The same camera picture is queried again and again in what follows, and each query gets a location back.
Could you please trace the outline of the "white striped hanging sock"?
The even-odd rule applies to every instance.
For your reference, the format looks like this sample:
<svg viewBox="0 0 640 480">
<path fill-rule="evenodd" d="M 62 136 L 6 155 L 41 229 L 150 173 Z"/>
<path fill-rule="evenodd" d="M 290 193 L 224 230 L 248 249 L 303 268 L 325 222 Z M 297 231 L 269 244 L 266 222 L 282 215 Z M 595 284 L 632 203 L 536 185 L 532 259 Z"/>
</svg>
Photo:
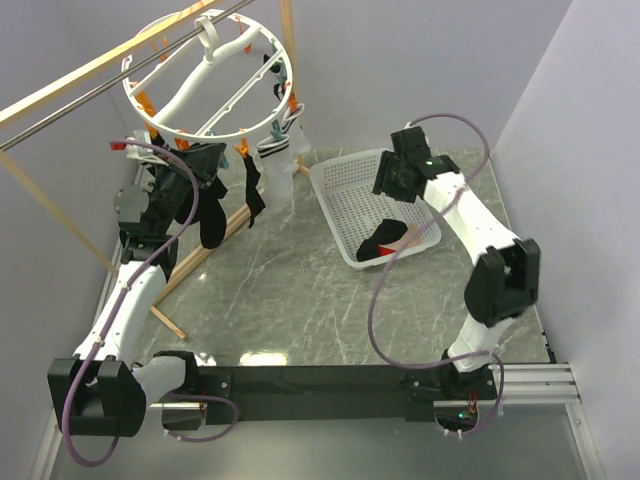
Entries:
<svg viewBox="0 0 640 480">
<path fill-rule="evenodd" d="M 293 174 L 297 168 L 290 152 L 289 137 L 266 138 L 258 143 L 257 153 L 263 167 L 266 207 L 273 212 L 281 211 L 293 199 Z"/>
</svg>

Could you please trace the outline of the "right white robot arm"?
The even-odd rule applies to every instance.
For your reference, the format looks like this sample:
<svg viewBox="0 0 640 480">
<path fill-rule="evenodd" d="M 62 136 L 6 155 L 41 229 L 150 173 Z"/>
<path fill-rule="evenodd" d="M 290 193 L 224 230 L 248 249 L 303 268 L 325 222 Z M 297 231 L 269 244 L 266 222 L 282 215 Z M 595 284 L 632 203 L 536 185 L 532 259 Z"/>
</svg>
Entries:
<svg viewBox="0 0 640 480">
<path fill-rule="evenodd" d="M 435 156 L 419 126 L 392 133 L 373 191 L 425 201 L 466 249 L 473 270 L 464 290 L 467 317 L 437 367 L 444 395 L 460 399 L 479 387 L 505 331 L 538 299 L 539 245 L 520 239 L 476 196 L 447 155 Z"/>
</svg>

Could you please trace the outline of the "black striped sock at left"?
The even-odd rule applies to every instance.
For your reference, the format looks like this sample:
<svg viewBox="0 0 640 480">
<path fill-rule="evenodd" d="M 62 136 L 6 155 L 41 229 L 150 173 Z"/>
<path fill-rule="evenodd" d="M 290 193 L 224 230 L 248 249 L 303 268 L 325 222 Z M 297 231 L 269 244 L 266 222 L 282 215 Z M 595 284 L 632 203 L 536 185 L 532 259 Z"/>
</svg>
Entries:
<svg viewBox="0 0 640 480">
<path fill-rule="evenodd" d="M 218 178 L 200 192 L 200 241 L 205 249 L 217 248 L 226 235 L 227 218 L 221 200 L 228 190 Z"/>
</svg>

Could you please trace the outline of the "black beige red sock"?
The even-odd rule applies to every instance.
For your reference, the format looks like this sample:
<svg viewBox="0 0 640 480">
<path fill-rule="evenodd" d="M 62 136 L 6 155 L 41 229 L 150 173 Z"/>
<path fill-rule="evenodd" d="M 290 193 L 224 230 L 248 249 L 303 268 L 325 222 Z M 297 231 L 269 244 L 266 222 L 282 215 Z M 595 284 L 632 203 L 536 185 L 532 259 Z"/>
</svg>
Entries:
<svg viewBox="0 0 640 480">
<path fill-rule="evenodd" d="M 421 236 L 415 224 L 406 224 L 396 219 L 384 219 L 374 232 L 362 241 L 356 251 L 356 260 L 366 262 L 391 255 L 408 241 L 410 241 L 409 247 L 421 243 Z"/>
</svg>

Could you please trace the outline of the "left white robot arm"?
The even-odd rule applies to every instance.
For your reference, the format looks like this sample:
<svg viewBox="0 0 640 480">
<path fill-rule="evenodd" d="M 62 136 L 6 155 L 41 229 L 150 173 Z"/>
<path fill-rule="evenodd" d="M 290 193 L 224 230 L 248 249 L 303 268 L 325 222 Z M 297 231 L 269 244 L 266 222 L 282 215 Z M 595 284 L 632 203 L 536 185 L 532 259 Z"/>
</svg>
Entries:
<svg viewBox="0 0 640 480">
<path fill-rule="evenodd" d="M 123 247 L 116 285 L 72 357 L 52 362 L 47 380 L 61 432 L 67 436 L 132 437 L 147 408 L 171 395 L 193 399 L 200 388 L 194 354 L 168 351 L 133 368 L 143 323 L 175 268 L 175 221 L 189 226 L 225 194 L 217 177 L 222 144 L 183 151 L 153 146 L 152 184 L 130 185 L 114 199 Z"/>
</svg>

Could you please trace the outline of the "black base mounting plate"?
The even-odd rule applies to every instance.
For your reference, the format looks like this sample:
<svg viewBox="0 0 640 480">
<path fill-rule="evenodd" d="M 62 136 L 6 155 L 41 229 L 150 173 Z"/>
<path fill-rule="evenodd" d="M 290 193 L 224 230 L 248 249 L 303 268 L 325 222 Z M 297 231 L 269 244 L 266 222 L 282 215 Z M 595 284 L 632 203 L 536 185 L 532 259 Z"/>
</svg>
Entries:
<svg viewBox="0 0 640 480">
<path fill-rule="evenodd" d="M 489 367 L 457 374 L 449 366 L 390 365 L 201 367 L 201 391 L 232 401 L 241 421 L 402 418 L 433 422 L 437 402 L 497 398 Z"/>
</svg>

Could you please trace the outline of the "wooden rack frame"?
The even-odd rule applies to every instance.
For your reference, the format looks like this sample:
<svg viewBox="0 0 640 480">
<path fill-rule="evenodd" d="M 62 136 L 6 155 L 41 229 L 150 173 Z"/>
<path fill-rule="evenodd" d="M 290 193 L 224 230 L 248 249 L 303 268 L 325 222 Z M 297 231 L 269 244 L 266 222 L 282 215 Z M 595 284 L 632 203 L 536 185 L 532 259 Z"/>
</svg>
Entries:
<svg viewBox="0 0 640 480">
<path fill-rule="evenodd" d="M 141 118 L 151 126 L 157 128 L 167 139 L 178 138 L 189 142 L 200 143 L 207 140 L 221 142 L 223 140 L 241 138 L 264 128 L 266 124 L 276 120 L 295 97 L 295 46 L 293 38 L 292 3 L 290 1 L 282 1 L 280 3 L 283 31 L 282 39 L 278 39 L 259 22 L 240 13 L 240 10 L 248 4 L 247 1 L 241 1 L 225 11 L 220 11 L 215 8 L 218 5 L 216 1 L 199 1 L 181 11 L 156 20 L 151 27 L 144 29 L 133 38 L 126 40 L 124 43 L 112 48 L 87 64 L 73 70 L 1 111 L 1 125 L 6 127 L 22 116 L 62 95 L 70 88 L 84 83 L 106 69 L 106 67 L 132 56 L 136 49 L 151 45 L 157 38 L 168 34 L 187 21 L 194 22 L 194 29 L 189 33 L 167 44 L 139 63 L 126 67 L 119 75 L 77 98 L 1 145 L 1 167 L 6 170 L 37 203 L 79 240 L 81 244 L 106 267 L 109 273 L 113 275 L 117 273 L 117 269 L 111 261 L 108 260 L 79 227 L 71 221 L 69 216 L 29 178 L 24 170 L 7 155 L 7 152 L 39 133 L 47 126 L 75 111 L 80 106 L 88 103 L 88 101 L 105 93 L 119 82 L 127 82 L 128 77 L 134 72 L 156 62 L 159 58 L 163 58 L 163 62 L 157 64 L 148 75 L 136 85 L 129 88 L 127 96 L 130 99 L 134 99 L 136 94 L 148 88 L 153 81 L 159 78 L 166 68 L 178 59 L 186 50 L 186 47 L 195 39 L 200 40 L 204 48 L 201 63 L 196 66 L 195 70 L 184 81 L 178 92 L 169 100 L 166 106 L 162 107 L 156 116 L 149 117 L 143 109 L 140 109 L 139 115 Z M 178 108 L 188 100 L 189 96 L 195 92 L 197 86 L 214 68 L 219 67 L 223 61 L 253 44 L 258 35 L 264 36 L 274 48 L 269 61 L 260 67 L 260 69 L 250 77 L 249 81 L 240 87 L 196 133 L 181 132 L 165 125 L 165 122 L 170 116 L 178 111 Z M 257 81 L 262 79 L 269 67 L 277 63 L 281 65 L 279 83 L 284 87 L 284 92 L 280 103 L 272 113 L 255 125 L 240 129 L 235 133 L 219 136 L 212 135 L 210 130 L 214 128 L 225 115 L 232 111 L 236 103 L 249 92 Z"/>
</svg>

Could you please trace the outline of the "white plastic mesh basket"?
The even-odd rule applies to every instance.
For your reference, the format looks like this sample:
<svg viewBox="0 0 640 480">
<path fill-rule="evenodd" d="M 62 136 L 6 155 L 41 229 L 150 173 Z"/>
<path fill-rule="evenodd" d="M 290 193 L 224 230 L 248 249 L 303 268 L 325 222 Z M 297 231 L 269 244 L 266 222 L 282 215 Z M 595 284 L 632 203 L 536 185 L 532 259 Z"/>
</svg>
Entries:
<svg viewBox="0 0 640 480">
<path fill-rule="evenodd" d="M 358 248 L 385 219 L 409 227 L 422 227 L 432 219 L 423 201 L 406 203 L 372 193 L 382 154 L 381 149 L 358 151 L 309 169 L 309 179 L 342 258 L 356 270 L 386 262 L 384 257 L 356 258 Z"/>
</svg>

